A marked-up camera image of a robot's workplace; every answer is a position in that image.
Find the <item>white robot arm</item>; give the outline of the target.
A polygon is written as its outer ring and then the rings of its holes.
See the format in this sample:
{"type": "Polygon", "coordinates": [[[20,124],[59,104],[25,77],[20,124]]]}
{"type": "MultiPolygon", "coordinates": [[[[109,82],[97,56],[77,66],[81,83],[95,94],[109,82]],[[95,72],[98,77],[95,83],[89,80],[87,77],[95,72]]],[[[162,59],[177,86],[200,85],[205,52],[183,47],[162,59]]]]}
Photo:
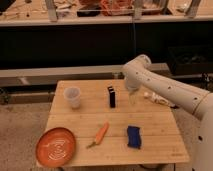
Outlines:
{"type": "Polygon", "coordinates": [[[143,85],[200,120],[192,169],[213,171],[213,92],[151,72],[150,65],[150,58],[144,54],[124,64],[126,89],[134,92],[143,85]]]}

